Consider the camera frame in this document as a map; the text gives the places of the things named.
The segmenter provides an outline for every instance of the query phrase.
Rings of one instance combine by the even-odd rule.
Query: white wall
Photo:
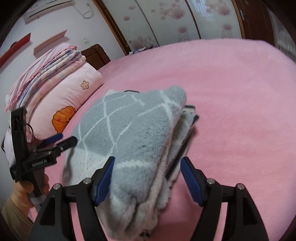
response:
[[[41,16],[29,24],[25,24],[24,19],[20,18],[8,34],[0,48],[0,56],[10,48],[12,43],[28,33],[31,33],[31,40],[0,68],[0,142],[2,142],[8,127],[8,117],[4,115],[7,92],[17,78],[47,50],[66,41],[76,45],[78,50],[100,44],[111,60],[124,56],[118,42],[92,0],[76,0],[75,7],[81,13],[85,13],[90,10],[86,6],[87,3],[94,11],[94,17],[91,19],[84,19],[73,6],[69,6]],[[33,55],[33,48],[36,45],[65,29],[68,30],[65,37],[40,51],[36,56]],[[89,43],[83,44],[83,38],[87,38]],[[5,155],[0,150],[0,199],[7,199],[10,196],[12,185],[13,181],[9,174]]]

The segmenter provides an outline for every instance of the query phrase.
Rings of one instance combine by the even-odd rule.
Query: metal screw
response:
[[[207,183],[208,184],[214,184],[215,183],[215,180],[213,178],[208,178],[207,179]]]
[[[58,190],[60,187],[61,187],[61,184],[59,184],[59,183],[56,183],[53,186],[54,190]]]
[[[89,184],[89,183],[91,183],[91,179],[89,177],[87,177],[87,178],[83,179],[83,183]]]
[[[244,185],[241,184],[241,183],[239,183],[239,184],[237,184],[237,188],[238,188],[239,190],[244,190]]]

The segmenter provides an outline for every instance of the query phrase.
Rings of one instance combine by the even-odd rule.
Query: white air conditioner unit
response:
[[[39,0],[24,14],[25,23],[29,23],[48,12],[73,4],[74,0]]]

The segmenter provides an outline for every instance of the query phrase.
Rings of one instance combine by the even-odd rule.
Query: pink mattress cover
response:
[[[262,41],[198,40],[111,61],[100,72],[104,85],[78,110],[64,137],[109,89],[144,92],[179,85],[200,115],[188,157],[220,184],[245,184],[270,241],[279,240],[296,214],[293,61]],[[46,169],[51,186],[62,182],[64,158]],[[190,240],[201,211],[179,175],[150,240]],[[72,215],[77,240],[83,240],[76,209]],[[215,240],[221,240],[225,217],[223,204]]]

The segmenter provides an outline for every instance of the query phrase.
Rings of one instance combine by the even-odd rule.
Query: beige sleeve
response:
[[[10,198],[4,204],[1,214],[19,241],[29,240],[33,223],[15,206]]]

